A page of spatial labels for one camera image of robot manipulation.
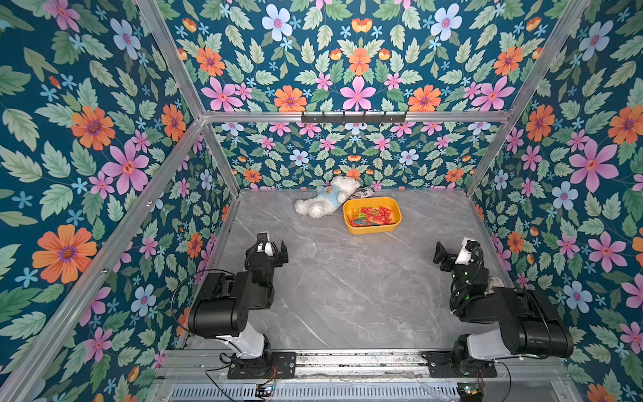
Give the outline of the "yellow plastic storage box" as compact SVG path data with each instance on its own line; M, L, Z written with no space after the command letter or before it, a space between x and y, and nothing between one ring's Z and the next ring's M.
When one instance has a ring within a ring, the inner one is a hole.
M400 206L390 197L349 200L343 217L348 232L356 236L392 232L402 222Z

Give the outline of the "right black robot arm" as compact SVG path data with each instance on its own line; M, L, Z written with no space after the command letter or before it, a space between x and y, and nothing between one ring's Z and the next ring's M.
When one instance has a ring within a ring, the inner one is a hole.
M462 323L497 325L485 333L461 335L452 349L457 363L572 355L569 326L544 291L497 285L477 241L465 238L457 253L437 242L433 263L451 276L448 306L453 316Z

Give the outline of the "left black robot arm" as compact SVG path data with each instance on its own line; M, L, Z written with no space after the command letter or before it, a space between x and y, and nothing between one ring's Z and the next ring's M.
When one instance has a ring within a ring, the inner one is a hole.
M208 271L187 318L189 333L220 341L242 360L267 360L270 341L252 327L249 313L271 309L275 270L288 262L286 245L259 233L245 251L242 271Z

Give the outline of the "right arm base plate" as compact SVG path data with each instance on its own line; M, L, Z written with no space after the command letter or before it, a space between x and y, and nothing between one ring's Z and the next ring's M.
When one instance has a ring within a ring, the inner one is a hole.
M452 352L424 351L420 356L426 361L431 378L497 378L494 363L473 359L467 354L457 357Z

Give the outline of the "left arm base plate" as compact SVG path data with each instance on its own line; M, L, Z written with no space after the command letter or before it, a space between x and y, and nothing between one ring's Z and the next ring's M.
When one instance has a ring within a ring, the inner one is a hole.
M293 379L296 372L294 352L269 352L259 358L237 358L229 367L229 380Z

